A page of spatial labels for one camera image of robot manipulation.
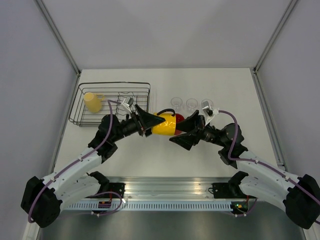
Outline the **clear glass cup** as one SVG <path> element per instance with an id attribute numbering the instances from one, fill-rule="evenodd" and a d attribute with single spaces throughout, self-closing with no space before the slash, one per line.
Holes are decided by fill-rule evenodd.
<path id="1" fill-rule="evenodd" d="M 214 104 L 213 104 L 213 101 L 212 100 L 210 100 L 210 99 L 203 99 L 202 101 L 201 101 L 201 107 L 202 108 L 204 108 L 204 107 L 211 107 L 211 108 L 213 108 L 213 106 L 214 106 Z"/>
<path id="2" fill-rule="evenodd" d="M 194 98 L 189 98 L 185 104 L 188 113 L 193 113 L 198 109 L 198 101 Z"/>
<path id="3" fill-rule="evenodd" d="M 176 112 L 180 112 L 183 106 L 183 100 L 180 97 L 173 97 L 170 101 L 172 109 Z"/>

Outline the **pale yellow mug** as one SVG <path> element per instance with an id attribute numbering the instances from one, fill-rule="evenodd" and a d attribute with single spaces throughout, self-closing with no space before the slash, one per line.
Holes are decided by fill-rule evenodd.
<path id="1" fill-rule="evenodd" d="M 83 96 L 84 105 L 93 114 L 102 109 L 102 101 L 105 96 L 102 93 L 86 92 Z"/>

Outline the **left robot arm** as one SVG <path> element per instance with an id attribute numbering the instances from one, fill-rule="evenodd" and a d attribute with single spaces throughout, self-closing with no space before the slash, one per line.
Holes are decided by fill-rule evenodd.
<path id="1" fill-rule="evenodd" d="M 115 153 L 117 141 L 135 133 L 147 135 L 152 127 L 165 122 L 163 117 L 150 114 L 137 104 L 134 108 L 123 121 L 113 113 L 105 115 L 95 137 L 74 160 L 47 176 L 34 176 L 27 181 L 20 206 L 28 214 L 29 223 L 45 228 L 78 201 L 94 195 L 98 198 L 108 195 L 107 177 L 90 171 Z"/>

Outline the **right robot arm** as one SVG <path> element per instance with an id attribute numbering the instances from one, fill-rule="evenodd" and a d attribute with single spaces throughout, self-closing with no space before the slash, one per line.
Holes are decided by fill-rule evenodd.
<path id="1" fill-rule="evenodd" d="M 182 134 L 169 140 L 186 150 L 200 141 L 220 146 L 220 159 L 237 170 L 229 180 L 231 196 L 246 195 L 276 206 L 303 229 L 319 224 L 320 187 L 317 181 L 308 174 L 298 176 L 260 159 L 242 145 L 244 137 L 235 116 L 225 110 L 215 110 L 214 113 L 229 115 L 233 123 L 217 129 L 205 124 L 204 116 L 196 110 L 179 123 Z"/>

